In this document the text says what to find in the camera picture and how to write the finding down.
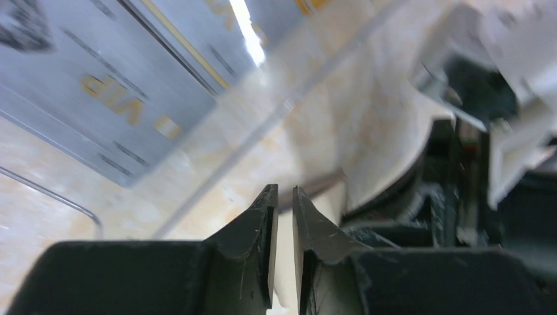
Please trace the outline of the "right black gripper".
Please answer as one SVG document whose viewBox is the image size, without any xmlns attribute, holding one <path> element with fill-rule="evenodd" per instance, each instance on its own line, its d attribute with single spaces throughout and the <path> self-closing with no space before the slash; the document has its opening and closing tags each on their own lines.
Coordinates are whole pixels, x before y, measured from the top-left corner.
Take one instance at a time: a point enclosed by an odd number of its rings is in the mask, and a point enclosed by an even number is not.
<svg viewBox="0 0 557 315">
<path fill-rule="evenodd" d="M 373 200 L 344 215 L 342 230 L 377 247 L 509 250 L 541 278 L 556 277 L 556 155 L 487 204 L 489 137 L 436 120 L 412 167 Z"/>
</svg>

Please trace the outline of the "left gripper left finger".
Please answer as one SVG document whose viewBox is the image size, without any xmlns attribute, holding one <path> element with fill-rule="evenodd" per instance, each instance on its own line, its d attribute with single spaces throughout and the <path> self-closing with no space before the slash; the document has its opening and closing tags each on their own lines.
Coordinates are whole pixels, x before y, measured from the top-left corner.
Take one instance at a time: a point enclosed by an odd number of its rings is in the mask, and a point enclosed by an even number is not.
<svg viewBox="0 0 557 315">
<path fill-rule="evenodd" d="M 9 314 L 265 314 L 278 186 L 202 241 L 63 241 L 32 266 Z"/>
</svg>

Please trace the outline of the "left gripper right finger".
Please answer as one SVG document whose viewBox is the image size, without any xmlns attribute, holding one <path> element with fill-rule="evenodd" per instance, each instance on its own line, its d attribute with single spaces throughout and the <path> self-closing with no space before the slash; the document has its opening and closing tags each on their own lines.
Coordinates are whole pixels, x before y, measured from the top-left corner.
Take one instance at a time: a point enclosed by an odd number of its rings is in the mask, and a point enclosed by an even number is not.
<svg viewBox="0 0 557 315">
<path fill-rule="evenodd" d="M 369 247 L 293 189 L 300 314 L 555 314 L 513 254 L 499 248 Z"/>
</svg>

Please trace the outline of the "clear plastic card tray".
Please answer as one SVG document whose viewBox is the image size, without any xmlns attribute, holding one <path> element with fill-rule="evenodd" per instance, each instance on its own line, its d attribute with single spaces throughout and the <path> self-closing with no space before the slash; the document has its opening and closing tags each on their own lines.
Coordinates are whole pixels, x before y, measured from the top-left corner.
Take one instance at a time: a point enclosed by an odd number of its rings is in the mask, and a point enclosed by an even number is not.
<svg viewBox="0 0 557 315">
<path fill-rule="evenodd" d="M 418 130 L 396 40 L 410 1 L 118 1 L 215 99 L 160 164 L 120 186 L 1 115 L 1 247 L 195 238 L 267 183 L 341 170 L 348 207 L 409 165 Z"/>
</svg>

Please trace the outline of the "silver VIP card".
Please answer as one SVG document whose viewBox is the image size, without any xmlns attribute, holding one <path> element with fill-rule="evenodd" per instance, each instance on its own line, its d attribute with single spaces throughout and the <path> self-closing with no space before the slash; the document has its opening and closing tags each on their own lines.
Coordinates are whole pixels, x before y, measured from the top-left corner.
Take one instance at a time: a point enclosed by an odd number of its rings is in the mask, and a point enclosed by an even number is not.
<svg viewBox="0 0 557 315">
<path fill-rule="evenodd" d="M 118 1 L 1 2 L 1 115 L 120 186 L 214 107 Z"/>
</svg>

